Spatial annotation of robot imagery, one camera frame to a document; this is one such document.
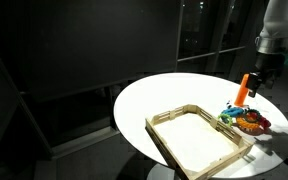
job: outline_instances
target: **round white table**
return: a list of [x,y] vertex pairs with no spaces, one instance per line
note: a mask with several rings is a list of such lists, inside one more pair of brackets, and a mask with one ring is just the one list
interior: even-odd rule
[[[167,166],[145,130],[145,118],[175,109],[186,104],[195,104],[217,116],[228,100],[234,102],[240,85],[217,77],[191,74],[167,73],[143,78],[125,88],[114,106],[116,124],[123,136],[140,152]],[[257,94],[247,97],[245,104],[257,109],[272,123],[271,132],[251,136],[241,135],[255,145],[250,151],[252,160],[239,159],[214,178],[251,177],[273,169],[288,156],[288,121],[270,101]]]

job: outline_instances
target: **wooden tray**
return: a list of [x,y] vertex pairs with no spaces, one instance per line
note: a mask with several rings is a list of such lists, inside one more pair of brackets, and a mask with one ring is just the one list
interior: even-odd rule
[[[208,167],[205,167],[205,169],[199,172],[185,169],[181,162],[178,160],[178,158],[174,155],[170,147],[167,145],[166,141],[163,139],[163,137],[161,137],[160,133],[157,132],[154,126],[169,120],[173,120],[179,116],[188,113],[196,114],[202,117],[202,119],[204,119],[207,123],[209,123],[209,125],[211,125],[211,127],[213,127],[214,133],[216,133],[216,131],[220,132],[226,137],[226,140],[233,142],[235,145],[237,145],[238,148],[232,153],[220,158],[219,160],[214,159],[215,161],[213,163],[211,163]],[[154,141],[162,156],[164,157],[168,166],[174,169],[177,175],[182,180],[209,179],[217,172],[221,171],[239,158],[248,154],[253,146],[253,143],[247,141],[245,138],[240,136],[234,129],[226,126],[221,121],[218,121],[216,117],[210,115],[205,110],[201,109],[196,105],[185,105],[176,108],[175,110],[167,111],[162,114],[156,115],[153,118],[147,118],[145,129]]]

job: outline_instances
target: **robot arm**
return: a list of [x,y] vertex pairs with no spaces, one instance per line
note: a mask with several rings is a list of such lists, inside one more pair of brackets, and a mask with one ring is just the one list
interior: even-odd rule
[[288,0],[270,0],[264,17],[264,27],[255,39],[257,61],[246,87],[254,97],[261,84],[272,88],[284,67],[288,52]]

